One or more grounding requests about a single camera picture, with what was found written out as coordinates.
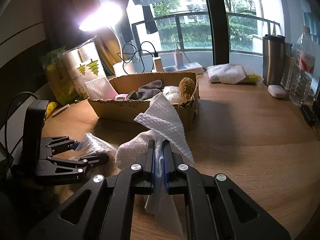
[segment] pink item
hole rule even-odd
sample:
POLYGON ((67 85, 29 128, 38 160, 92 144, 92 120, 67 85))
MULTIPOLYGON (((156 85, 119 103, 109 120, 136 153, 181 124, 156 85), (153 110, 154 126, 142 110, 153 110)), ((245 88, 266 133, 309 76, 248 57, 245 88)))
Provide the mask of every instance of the pink item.
POLYGON ((123 101, 126 99, 127 96, 128 96, 128 94, 120 94, 120 95, 116 96, 115 100, 123 101))

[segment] brown brush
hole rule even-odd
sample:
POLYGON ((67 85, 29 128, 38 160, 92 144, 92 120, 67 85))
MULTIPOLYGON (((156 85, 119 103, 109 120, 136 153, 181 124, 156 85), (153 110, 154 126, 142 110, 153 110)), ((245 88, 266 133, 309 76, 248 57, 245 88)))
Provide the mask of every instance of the brown brush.
POLYGON ((179 83, 179 93, 184 102, 191 99, 193 92, 196 89, 196 84, 191 78, 185 77, 179 83))

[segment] bright lamp light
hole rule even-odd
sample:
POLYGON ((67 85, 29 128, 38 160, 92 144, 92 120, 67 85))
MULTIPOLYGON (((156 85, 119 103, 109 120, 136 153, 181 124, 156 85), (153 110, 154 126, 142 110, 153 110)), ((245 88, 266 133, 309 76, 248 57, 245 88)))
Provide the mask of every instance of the bright lamp light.
POLYGON ((111 2, 106 2, 92 15, 87 17, 80 25, 79 29, 86 31, 94 31, 101 27, 113 27, 121 19, 121 8, 111 2))

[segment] desk lamp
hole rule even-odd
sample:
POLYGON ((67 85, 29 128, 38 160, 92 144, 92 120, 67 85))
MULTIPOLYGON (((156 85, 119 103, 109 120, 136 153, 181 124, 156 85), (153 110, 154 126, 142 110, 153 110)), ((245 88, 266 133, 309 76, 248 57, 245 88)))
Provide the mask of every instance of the desk lamp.
MULTIPOLYGON (((121 58, 123 57, 123 51, 121 48, 121 43, 119 37, 114 31, 114 26, 121 19, 122 11, 121 8, 111 2, 105 2, 101 5, 101 7, 94 12, 92 15, 87 17, 79 26, 79 29, 86 31, 94 31, 98 30, 102 27, 108 27, 116 36, 116 39, 119 43, 121 58)), ((126 72, 129 74, 136 73, 133 62, 125 63, 123 66, 123 61, 116 63, 113 65, 116 76, 126 75, 123 68, 125 68, 126 72)))

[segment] silver screw head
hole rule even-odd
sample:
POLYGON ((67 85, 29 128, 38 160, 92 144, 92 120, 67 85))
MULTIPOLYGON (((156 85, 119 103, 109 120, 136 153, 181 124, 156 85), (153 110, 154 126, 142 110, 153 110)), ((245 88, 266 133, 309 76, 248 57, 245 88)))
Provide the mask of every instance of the silver screw head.
POLYGON ((180 165, 178 166, 178 169, 181 170, 181 171, 186 171, 188 168, 189 168, 189 167, 188 167, 188 165, 186 165, 186 164, 180 164, 180 165))
POLYGON ((93 181, 96 182, 96 183, 99 183, 99 182, 101 182, 103 180, 104 180, 104 177, 102 175, 100 175, 100 174, 98 174, 98 175, 93 177, 93 181))
POLYGON ((131 165, 131 169, 134 170, 134 171, 138 171, 141 169, 141 165, 140 164, 133 164, 131 165))
POLYGON ((224 174, 222 174, 222 173, 220 173, 220 174, 218 174, 218 175, 216 176, 216 178, 217 178, 217 180, 219 180, 219 181, 225 181, 225 180, 227 179, 227 176, 224 175, 224 174))

